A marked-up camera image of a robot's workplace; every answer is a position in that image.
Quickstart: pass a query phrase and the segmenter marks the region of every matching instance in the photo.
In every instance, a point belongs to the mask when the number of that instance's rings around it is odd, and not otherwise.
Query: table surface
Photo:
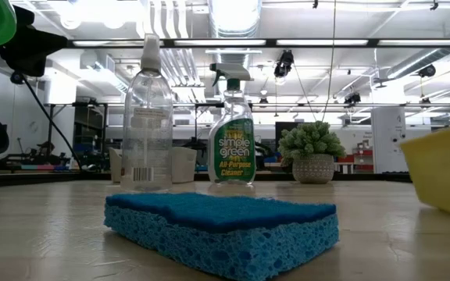
[[[0,187],[0,280],[220,280],[159,256],[103,226],[102,181]],[[254,189],[206,182],[173,192],[247,194],[337,205],[340,242],[274,280],[450,281],[450,215],[418,202],[413,185],[257,182]]]

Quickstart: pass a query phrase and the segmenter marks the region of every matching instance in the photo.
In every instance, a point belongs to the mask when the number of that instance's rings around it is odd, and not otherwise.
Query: green label
[[[214,165],[218,181],[250,181],[256,170],[252,120],[228,122],[218,129],[214,141]]]

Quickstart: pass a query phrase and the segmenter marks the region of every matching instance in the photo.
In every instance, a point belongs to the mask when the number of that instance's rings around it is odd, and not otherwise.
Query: clear spray bottle
[[[173,98],[161,75],[159,37],[146,34],[141,71],[124,103],[121,187],[159,191],[171,187]]]

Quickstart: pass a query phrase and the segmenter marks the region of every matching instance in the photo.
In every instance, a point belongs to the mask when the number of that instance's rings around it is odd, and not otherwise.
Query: bottle cap
[[[146,34],[144,39],[144,53],[141,56],[140,68],[161,70],[161,58],[159,57],[159,36]]]

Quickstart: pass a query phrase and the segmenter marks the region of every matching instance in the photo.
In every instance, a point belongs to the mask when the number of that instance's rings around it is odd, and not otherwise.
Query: red object
[[[370,149],[361,149],[361,150],[357,151],[357,153],[355,153],[355,155],[373,156],[373,151]]]
[[[358,169],[361,171],[373,171],[374,165],[355,165],[355,169]]]
[[[340,163],[353,163],[354,162],[354,156],[353,155],[347,155],[347,157],[338,157],[337,161]]]

